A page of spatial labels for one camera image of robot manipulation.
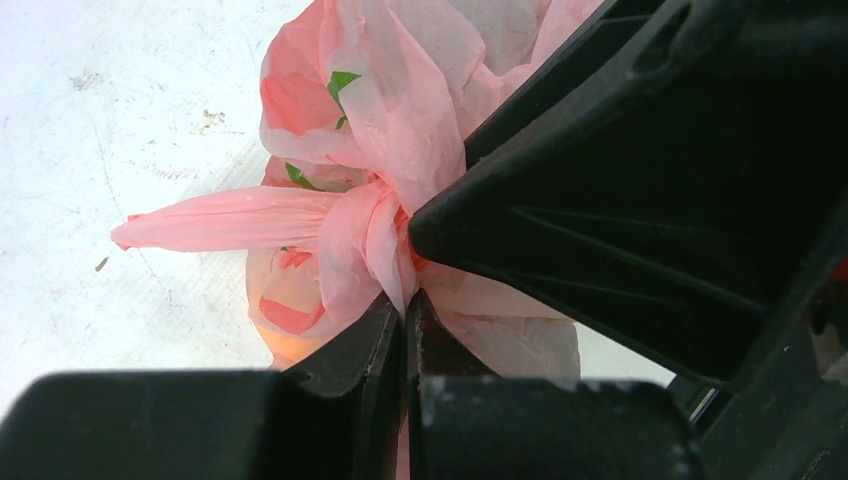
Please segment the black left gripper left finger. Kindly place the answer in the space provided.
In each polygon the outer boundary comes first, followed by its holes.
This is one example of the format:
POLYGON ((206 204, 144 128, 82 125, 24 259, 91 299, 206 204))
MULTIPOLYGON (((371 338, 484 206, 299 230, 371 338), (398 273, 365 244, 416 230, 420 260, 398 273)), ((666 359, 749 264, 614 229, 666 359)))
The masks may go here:
POLYGON ((75 372, 1 425, 5 479, 390 479, 399 316, 385 296, 285 371, 75 372))

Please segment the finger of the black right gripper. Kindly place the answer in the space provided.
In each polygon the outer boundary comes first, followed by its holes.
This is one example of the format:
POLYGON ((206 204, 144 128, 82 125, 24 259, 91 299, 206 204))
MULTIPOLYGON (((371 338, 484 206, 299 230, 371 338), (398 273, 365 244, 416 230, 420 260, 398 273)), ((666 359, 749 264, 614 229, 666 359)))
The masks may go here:
POLYGON ((597 169, 476 169, 412 218, 495 279, 664 367, 737 387, 847 205, 847 5, 689 1, 656 88, 671 146, 597 169))
POLYGON ((646 86, 670 78, 689 1, 605 1, 465 142, 476 169, 597 169, 671 146, 646 86))

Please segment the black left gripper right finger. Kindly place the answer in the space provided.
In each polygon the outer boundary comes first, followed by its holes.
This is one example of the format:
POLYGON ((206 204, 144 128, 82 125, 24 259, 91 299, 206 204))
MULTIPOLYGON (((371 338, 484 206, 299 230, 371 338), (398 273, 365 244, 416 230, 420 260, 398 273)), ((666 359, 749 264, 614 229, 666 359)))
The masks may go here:
POLYGON ((424 291, 406 313, 414 479, 688 479, 705 472, 671 394, 641 381, 509 378, 446 329, 424 291))

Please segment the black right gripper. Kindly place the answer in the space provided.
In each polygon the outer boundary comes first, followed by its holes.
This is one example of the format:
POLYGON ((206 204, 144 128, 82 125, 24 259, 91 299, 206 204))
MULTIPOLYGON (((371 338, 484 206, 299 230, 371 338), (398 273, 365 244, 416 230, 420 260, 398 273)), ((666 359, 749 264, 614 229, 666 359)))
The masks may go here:
POLYGON ((668 387, 697 432, 703 479, 847 476, 845 203, 778 314, 744 383, 718 389, 678 376, 668 387))

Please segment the pink plastic bag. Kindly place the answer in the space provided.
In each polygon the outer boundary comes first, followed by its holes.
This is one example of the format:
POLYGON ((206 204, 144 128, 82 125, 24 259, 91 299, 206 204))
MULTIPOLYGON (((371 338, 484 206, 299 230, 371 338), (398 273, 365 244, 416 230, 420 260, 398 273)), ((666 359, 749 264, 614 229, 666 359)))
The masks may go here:
POLYGON ((576 378, 577 330, 503 283, 413 251, 413 214, 466 170, 465 139, 596 10, 594 1, 315 1, 260 73, 262 182, 130 216, 123 249, 243 250, 248 314, 288 370, 380 294, 425 291, 495 373, 576 378))

